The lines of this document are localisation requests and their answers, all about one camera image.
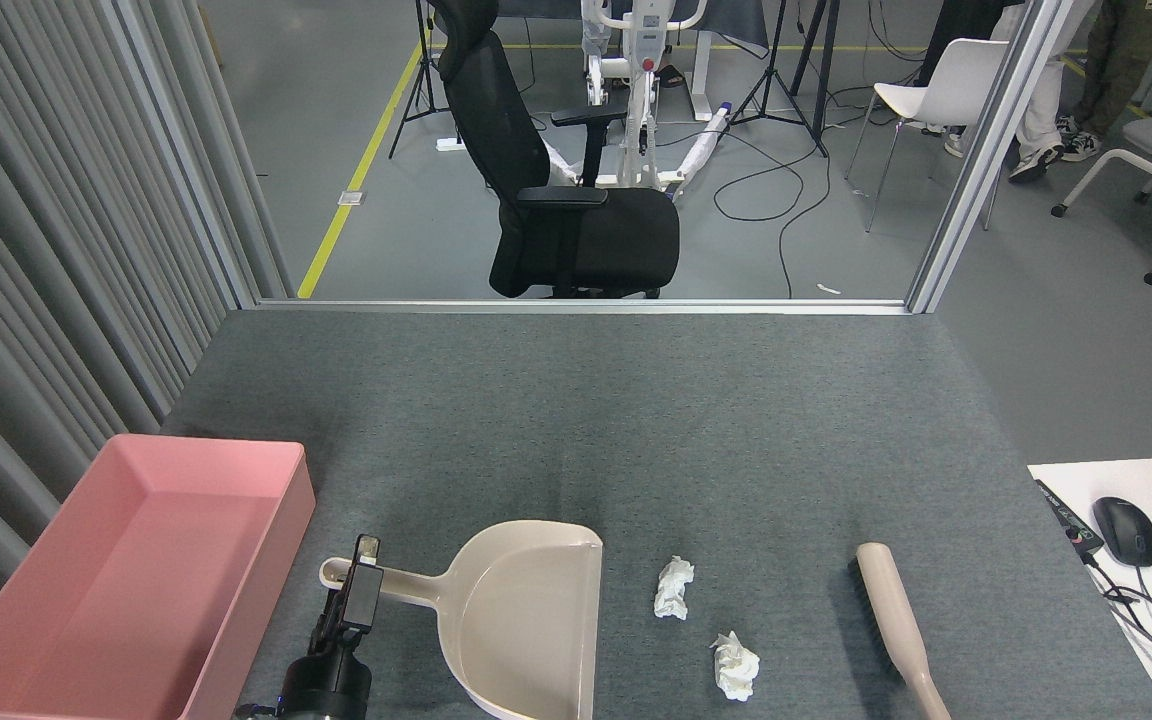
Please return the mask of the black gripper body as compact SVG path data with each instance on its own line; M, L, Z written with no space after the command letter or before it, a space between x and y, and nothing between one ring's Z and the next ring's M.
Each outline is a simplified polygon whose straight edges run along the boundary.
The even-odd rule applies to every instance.
M372 674L351 650L303 655L285 670L279 719L365 719Z

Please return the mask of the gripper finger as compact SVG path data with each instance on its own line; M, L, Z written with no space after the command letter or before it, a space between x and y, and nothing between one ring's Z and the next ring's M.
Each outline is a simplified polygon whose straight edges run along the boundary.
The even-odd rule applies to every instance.
M384 571L378 564L379 538L357 536L351 564L342 585L340 643L348 650L361 646L376 623Z
M342 591L326 593L314 632L311 632L311 655L321 655L321 653L328 653L339 650L339 647L348 647L348 643L342 639L343 626L340 626L340 615L343 614L346 605L346 600L340 597L340 593Z

